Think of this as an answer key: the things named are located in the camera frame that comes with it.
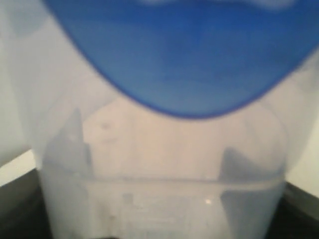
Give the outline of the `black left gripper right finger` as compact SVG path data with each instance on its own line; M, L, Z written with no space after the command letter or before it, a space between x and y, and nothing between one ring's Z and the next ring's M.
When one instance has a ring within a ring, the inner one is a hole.
M318 239L318 197L287 183L271 223L273 239Z

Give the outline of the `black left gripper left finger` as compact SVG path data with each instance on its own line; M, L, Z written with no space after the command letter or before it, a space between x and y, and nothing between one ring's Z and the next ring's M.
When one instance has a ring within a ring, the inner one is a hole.
M35 169L0 188L2 239L51 239L38 173Z

